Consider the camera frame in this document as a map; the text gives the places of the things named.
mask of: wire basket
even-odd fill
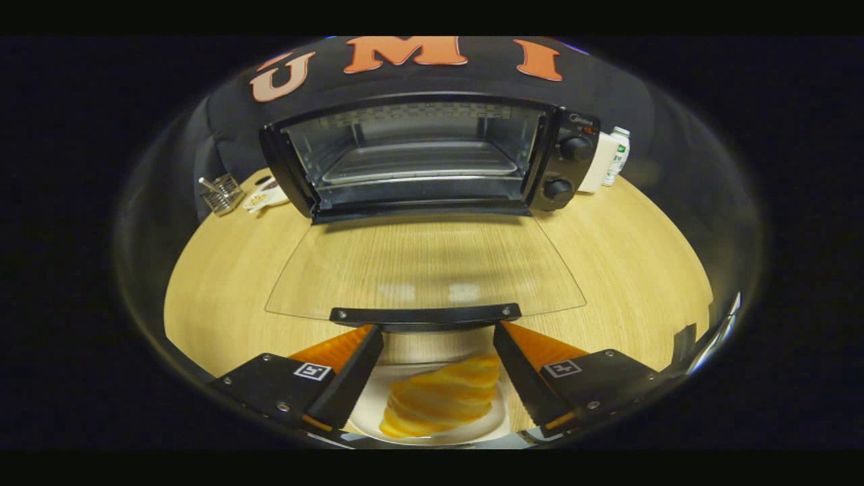
[[[245,192],[231,174],[218,177],[213,181],[213,186],[219,191],[204,189],[200,196],[217,216],[231,213],[245,196]]]

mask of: table surface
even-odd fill
[[[269,174],[260,170],[241,187],[248,195]],[[312,226],[290,203],[210,214],[175,265],[164,316],[168,339],[214,376],[351,330],[327,320],[333,307],[505,302],[519,303],[521,326],[587,352],[617,349],[659,370],[671,362],[677,332],[692,323],[697,338],[706,331],[711,301],[687,240],[619,176],[612,187],[535,217]],[[379,364],[479,352],[494,353],[492,328],[392,334],[384,336]],[[506,373],[503,384],[511,430],[534,427]]]

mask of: bottle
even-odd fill
[[[611,186],[615,182],[615,177],[618,177],[618,174],[624,169],[627,157],[630,156],[630,132],[616,126],[612,130],[612,137],[618,140],[618,152],[612,160],[612,165],[609,166],[606,179],[603,180],[604,186]]]

